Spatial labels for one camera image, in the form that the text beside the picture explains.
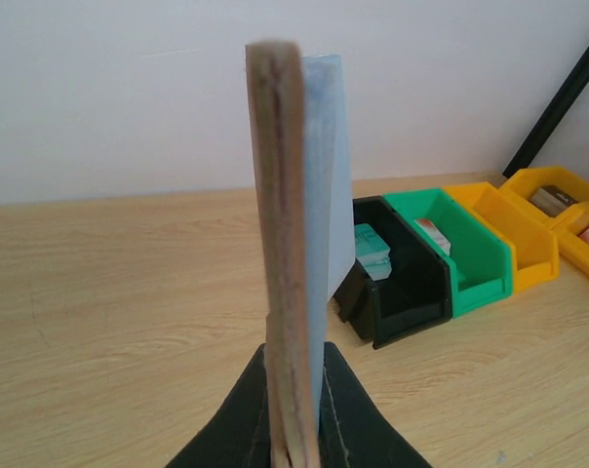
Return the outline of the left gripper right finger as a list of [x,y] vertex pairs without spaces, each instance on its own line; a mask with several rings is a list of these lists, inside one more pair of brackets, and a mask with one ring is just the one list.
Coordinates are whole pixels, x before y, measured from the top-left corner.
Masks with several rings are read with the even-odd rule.
[[324,349],[320,450],[324,467],[430,466],[385,419],[337,346],[329,341]]

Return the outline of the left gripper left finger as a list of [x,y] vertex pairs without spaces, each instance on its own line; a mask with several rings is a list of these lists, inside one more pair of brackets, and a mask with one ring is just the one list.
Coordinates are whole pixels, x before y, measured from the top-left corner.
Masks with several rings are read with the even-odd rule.
[[220,408],[168,463],[170,467],[269,467],[264,347],[259,346]]

